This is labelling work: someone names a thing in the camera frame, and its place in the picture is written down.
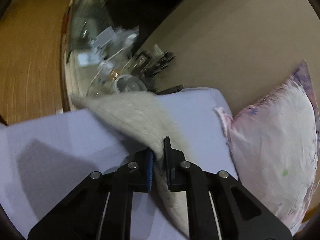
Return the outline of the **cream cable-knit sweater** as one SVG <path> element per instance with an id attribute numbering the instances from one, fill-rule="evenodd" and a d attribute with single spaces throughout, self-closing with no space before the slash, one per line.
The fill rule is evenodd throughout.
<path id="1" fill-rule="evenodd" d="M 189 145 L 170 114 L 150 92 L 128 92 L 98 98 L 71 96 L 77 108 L 87 108 L 108 125 L 151 148 L 155 154 L 157 193 L 174 227 L 189 236 L 187 201 L 183 193 L 171 193 L 163 168 L 164 138 L 172 146 L 190 154 Z"/>

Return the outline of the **lavender bed sheet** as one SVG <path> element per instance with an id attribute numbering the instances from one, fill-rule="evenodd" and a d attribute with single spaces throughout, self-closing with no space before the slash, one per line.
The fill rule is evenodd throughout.
<path id="1" fill-rule="evenodd" d="M 185 89 L 157 96 L 205 171 L 236 175 L 215 107 L 221 92 Z M 83 109 L 1 129 L 1 205 L 18 232 L 31 228 L 93 171 L 108 173 L 144 146 Z"/>

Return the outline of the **pink floral pillow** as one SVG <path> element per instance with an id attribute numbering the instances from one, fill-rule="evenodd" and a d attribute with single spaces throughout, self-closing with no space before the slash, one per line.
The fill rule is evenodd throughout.
<path id="1" fill-rule="evenodd" d="M 242 185 L 298 232 L 317 188 L 319 112 L 309 67 L 238 115 L 215 109 Z"/>

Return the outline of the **white cup on table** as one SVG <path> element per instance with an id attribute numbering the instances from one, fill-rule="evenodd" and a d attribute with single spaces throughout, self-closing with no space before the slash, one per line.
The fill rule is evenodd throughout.
<path id="1" fill-rule="evenodd" d="M 114 81 L 112 89 L 116 94 L 147 91 L 146 86 L 142 81 L 140 81 L 140 79 L 129 74 L 119 76 Z"/>

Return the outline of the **cluttered glass side table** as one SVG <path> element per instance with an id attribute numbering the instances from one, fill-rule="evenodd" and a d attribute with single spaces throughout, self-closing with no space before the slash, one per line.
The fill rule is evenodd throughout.
<path id="1" fill-rule="evenodd" d="M 71 95 L 99 97 L 115 94 L 114 81 L 132 75 L 155 91 L 154 77 L 175 55 L 154 45 L 152 51 L 134 52 L 140 29 L 115 27 L 104 0 L 70 0 L 63 18 L 61 75 L 63 109 L 75 110 Z"/>

